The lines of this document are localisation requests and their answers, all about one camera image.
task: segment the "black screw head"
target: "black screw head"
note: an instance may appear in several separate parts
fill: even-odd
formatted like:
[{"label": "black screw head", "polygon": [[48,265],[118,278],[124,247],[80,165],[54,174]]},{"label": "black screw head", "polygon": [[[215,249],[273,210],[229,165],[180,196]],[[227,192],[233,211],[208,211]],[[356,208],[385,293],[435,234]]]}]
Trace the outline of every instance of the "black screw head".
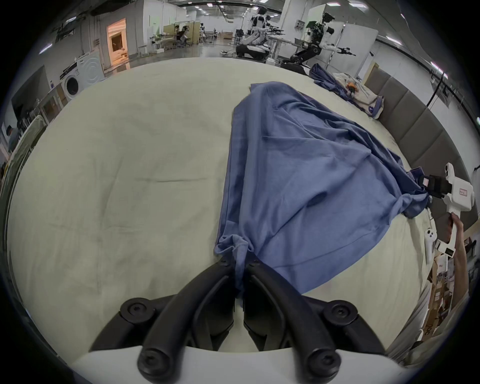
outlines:
[{"label": "black screw head", "polygon": [[163,376],[170,369],[170,359],[162,351],[157,349],[147,349],[140,353],[137,367],[140,373],[144,376]]},{"label": "black screw head", "polygon": [[340,369],[340,356],[332,349],[318,350],[307,360],[308,369],[316,377],[332,378]]},{"label": "black screw head", "polygon": [[333,308],[333,314],[336,317],[344,319],[350,314],[350,310],[345,305],[338,305],[337,307]]},{"label": "black screw head", "polygon": [[322,312],[324,319],[337,327],[349,325],[358,317],[358,314],[357,308],[352,303],[344,300],[329,302]]},{"label": "black screw head", "polygon": [[131,315],[139,315],[141,313],[146,312],[147,307],[142,303],[134,303],[128,307],[128,313]]},{"label": "black screw head", "polygon": [[155,315],[155,308],[150,300],[135,298],[127,300],[120,307],[120,315],[131,324],[143,324]]}]

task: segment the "screw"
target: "screw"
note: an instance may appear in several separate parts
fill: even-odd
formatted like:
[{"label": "screw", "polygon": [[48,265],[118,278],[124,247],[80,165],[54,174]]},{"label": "screw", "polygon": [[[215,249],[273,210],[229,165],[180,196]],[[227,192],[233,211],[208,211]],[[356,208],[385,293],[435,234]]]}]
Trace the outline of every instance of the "screw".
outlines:
[{"label": "screw", "polygon": [[350,314],[350,310],[344,305],[339,305],[333,308],[333,314],[336,317],[345,318]]},{"label": "screw", "polygon": [[156,349],[149,349],[142,352],[137,365],[141,372],[149,376],[163,375],[170,368],[168,356]]},{"label": "screw", "polygon": [[145,307],[142,303],[134,303],[130,307],[128,307],[128,313],[136,316],[139,315],[147,310],[147,307]]},{"label": "screw", "polygon": [[308,359],[308,368],[317,377],[332,377],[339,367],[340,357],[333,350],[318,350]]}]

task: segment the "floor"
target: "floor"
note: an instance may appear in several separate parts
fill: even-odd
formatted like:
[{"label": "floor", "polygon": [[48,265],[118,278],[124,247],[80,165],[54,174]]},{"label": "floor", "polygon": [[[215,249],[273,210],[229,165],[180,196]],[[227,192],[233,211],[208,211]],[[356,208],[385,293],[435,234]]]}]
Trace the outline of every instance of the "floor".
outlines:
[{"label": "floor", "polygon": [[133,59],[128,63],[118,66],[110,72],[105,73],[105,77],[126,71],[130,68],[139,67],[140,65],[150,64],[157,61],[183,59],[186,57],[220,57],[220,51],[223,50],[232,50],[232,52],[234,52],[235,46],[230,44],[230,40],[224,40],[223,43],[205,43],[192,45],[191,47],[169,49],[163,53]]}]

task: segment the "washing machine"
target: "washing machine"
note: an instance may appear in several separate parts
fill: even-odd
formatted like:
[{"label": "washing machine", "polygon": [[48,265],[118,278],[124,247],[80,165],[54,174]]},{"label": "washing machine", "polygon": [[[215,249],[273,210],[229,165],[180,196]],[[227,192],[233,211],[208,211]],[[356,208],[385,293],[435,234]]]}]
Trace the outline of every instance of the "washing machine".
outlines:
[{"label": "washing machine", "polygon": [[73,63],[70,67],[63,71],[63,73],[60,75],[60,80],[62,83],[63,92],[69,100],[73,99],[83,90],[77,62]]},{"label": "washing machine", "polygon": [[105,79],[100,54],[93,51],[79,57],[60,76],[65,96],[71,100],[89,86]]}]

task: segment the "human arm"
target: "human arm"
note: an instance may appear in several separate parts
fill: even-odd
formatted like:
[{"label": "human arm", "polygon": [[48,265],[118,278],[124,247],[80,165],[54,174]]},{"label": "human arm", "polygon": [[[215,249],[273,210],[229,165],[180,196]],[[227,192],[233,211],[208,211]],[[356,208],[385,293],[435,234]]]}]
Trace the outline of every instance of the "human arm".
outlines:
[{"label": "human arm", "polygon": [[464,245],[463,223],[460,218],[452,213],[450,214],[450,226],[448,227],[450,236],[452,235],[452,225],[456,224],[456,241],[454,259],[455,286],[452,296],[452,308],[464,297],[468,291],[468,270],[467,270],[467,252]]}]

